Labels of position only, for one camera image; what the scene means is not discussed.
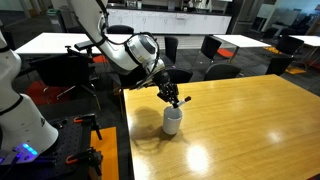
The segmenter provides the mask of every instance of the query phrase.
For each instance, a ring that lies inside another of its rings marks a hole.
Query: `paper cup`
[[[166,107],[163,112],[162,129],[166,134],[173,135],[179,131],[182,112],[179,108]]]

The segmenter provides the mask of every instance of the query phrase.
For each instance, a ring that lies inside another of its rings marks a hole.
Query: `office chair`
[[[68,53],[30,62],[30,66],[38,72],[43,83],[47,86],[43,90],[43,94],[46,97],[48,104],[49,101],[46,96],[48,88],[53,86],[70,87],[56,97],[59,99],[62,95],[72,89],[81,87],[95,97],[98,109],[101,110],[98,97],[94,91],[95,88],[93,84],[91,84],[92,72],[90,71],[92,71],[92,69],[89,68],[89,61],[90,58],[88,57],[81,55],[75,56]]]
[[[243,67],[254,75],[266,75],[266,74],[276,74],[278,76],[282,75],[288,68],[290,63],[294,58],[272,58],[269,66],[259,64],[256,66],[246,66]]]
[[[207,58],[209,58],[210,59],[210,63],[212,63],[213,57],[217,53],[217,51],[218,51],[219,47],[221,46],[221,44],[222,43],[220,41],[214,39],[213,37],[211,37],[209,35],[206,35],[204,37],[200,52],[196,56],[193,64],[197,61],[197,58],[198,58],[200,53],[202,53]]]
[[[128,75],[121,75],[117,73],[109,73],[109,77],[116,84],[116,88],[113,90],[115,95],[119,96],[121,116],[124,117],[124,99],[123,99],[123,89],[130,89],[136,85],[138,81],[141,81],[147,76],[146,71],[142,66],[138,66]]]
[[[178,39],[176,37],[164,37],[165,56],[163,57],[166,66],[174,66],[176,63],[176,55],[178,49]]]
[[[166,71],[170,76],[171,82],[176,84],[189,82],[193,75],[192,71],[180,68],[166,68]]]
[[[284,28],[280,31],[278,38],[289,36],[289,35],[295,35],[297,34],[296,30],[292,28]]]
[[[12,33],[9,31],[4,31],[2,34],[3,34],[4,39],[7,42],[8,46],[10,47],[10,49],[16,50],[16,46],[13,41]]]
[[[83,28],[81,28],[80,26],[75,26],[75,27],[71,27],[71,28],[67,28],[67,32],[68,33],[76,33],[76,34],[84,34],[86,33]]]
[[[231,64],[213,64],[211,65],[204,76],[204,81],[231,79],[237,77],[241,68]]]
[[[298,49],[304,44],[304,41],[289,36],[281,37],[276,49],[281,53],[289,55],[291,57],[298,51]]]
[[[133,34],[134,29],[125,25],[113,25],[107,29],[108,34]]]
[[[278,32],[277,28],[269,28],[269,29],[267,29],[266,32],[264,32],[263,36],[260,38],[260,41],[269,42],[277,32]]]

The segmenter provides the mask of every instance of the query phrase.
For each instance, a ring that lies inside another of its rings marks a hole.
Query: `table surface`
[[[121,43],[127,40],[131,35],[108,34],[107,36],[110,40]],[[73,50],[76,50],[74,48],[75,44],[88,40],[89,38],[86,34],[42,33],[18,48],[15,52],[19,55],[63,54],[67,52],[65,46],[71,46]],[[92,48],[92,53],[101,54],[96,47]]]
[[[297,39],[301,39],[304,41],[304,44],[313,46],[313,47],[318,47],[320,46],[320,37],[319,36],[291,36]]]
[[[240,48],[270,47],[271,45],[242,36],[242,35],[213,35]]]
[[[275,75],[179,84],[179,132],[157,87],[125,90],[136,179],[307,179],[320,173],[320,98]]]

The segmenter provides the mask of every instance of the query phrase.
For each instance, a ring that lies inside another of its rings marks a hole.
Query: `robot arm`
[[[101,0],[95,1],[71,0],[77,20],[91,42],[107,57],[119,74],[129,74],[137,66],[142,65],[147,76],[137,82],[133,88],[140,89],[156,84],[159,87],[158,97],[171,103],[175,108],[178,107],[177,85],[170,82],[170,77],[164,70],[164,63],[159,58],[159,46],[152,35],[140,33],[131,36],[123,43],[112,42],[105,36],[104,31],[107,28],[106,4],[108,1],[105,3]]]

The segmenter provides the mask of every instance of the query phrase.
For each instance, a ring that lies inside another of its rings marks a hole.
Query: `black stand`
[[[59,131],[55,144],[42,153],[34,162],[16,164],[6,179],[87,179],[90,161],[66,164],[68,156],[78,154],[90,148],[90,123],[74,123],[76,116],[48,120]],[[8,166],[0,166],[0,174]]]

